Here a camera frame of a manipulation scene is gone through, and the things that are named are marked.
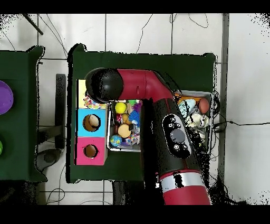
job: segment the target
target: yellow ball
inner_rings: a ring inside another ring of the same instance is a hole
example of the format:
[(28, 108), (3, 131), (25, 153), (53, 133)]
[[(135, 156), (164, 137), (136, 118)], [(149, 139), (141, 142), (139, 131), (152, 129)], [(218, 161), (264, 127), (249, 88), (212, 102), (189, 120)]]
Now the yellow ball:
[(118, 102), (116, 105), (115, 105), (115, 111), (117, 114), (123, 114), (126, 110), (126, 105), (123, 103), (123, 102)]

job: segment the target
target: blue ball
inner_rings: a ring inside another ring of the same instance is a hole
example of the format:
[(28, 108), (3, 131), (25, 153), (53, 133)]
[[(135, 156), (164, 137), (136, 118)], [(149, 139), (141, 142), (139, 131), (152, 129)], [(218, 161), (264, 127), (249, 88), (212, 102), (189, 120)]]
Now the blue ball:
[(120, 135), (113, 135), (110, 138), (110, 143), (114, 147), (119, 146), (122, 143), (122, 137)]

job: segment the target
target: robot control buttons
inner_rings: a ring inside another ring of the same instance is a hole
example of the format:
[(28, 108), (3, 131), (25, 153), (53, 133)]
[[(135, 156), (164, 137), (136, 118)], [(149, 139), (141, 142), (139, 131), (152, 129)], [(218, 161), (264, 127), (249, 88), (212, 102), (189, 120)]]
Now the robot control buttons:
[(168, 151), (174, 157), (188, 158), (191, 155), (191, 147), (180, 117), (175, 114), (165, 116), (162, 121), (162, 127)]

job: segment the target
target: orange ball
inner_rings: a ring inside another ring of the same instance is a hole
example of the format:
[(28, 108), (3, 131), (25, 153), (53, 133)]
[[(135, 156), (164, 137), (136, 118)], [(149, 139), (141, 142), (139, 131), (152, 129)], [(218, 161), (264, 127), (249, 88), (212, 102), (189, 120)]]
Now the orange ball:
[(201, 98), (199, 102), (199, 110), (202, 114), (205, 114), (209, 110), (209, 102), (206, 98)]

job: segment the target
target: circular hole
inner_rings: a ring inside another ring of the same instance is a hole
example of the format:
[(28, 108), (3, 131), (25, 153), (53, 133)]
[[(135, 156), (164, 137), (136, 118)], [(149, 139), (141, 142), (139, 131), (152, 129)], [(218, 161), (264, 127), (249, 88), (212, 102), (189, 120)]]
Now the circular hole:
[(83, 153), (88, 157), (88, 158), (95, 158), (98, 154), (98, 149), (95, 145), (87, 145), (83, 149)]
[(95, 132), (101, 125), (101, 120), (96, 114), (89, 114), (83, 119), (82, 125), (88, 132)]

